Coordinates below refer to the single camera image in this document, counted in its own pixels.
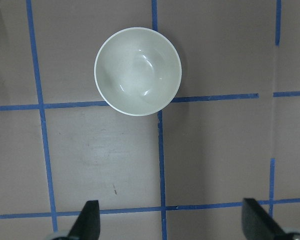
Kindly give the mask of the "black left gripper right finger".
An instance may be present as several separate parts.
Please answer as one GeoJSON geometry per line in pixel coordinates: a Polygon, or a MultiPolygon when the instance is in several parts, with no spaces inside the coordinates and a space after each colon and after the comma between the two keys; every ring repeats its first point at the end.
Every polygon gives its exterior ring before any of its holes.
{"type": "Polygon", "coordinates": [[[242,201],[242,231],[247,240],[290,239],[254,198],[242,201]]]}

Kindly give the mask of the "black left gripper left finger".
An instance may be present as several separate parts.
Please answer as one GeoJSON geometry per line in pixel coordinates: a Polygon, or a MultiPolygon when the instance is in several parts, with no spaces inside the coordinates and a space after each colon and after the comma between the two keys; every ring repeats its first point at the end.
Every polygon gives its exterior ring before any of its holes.
{"type": "Polygon", "coordinates": [[[66,236],[68,240],[98,240],[101,222],[98,200],[89,200],[85,203],[77,220],[66,236]]]}

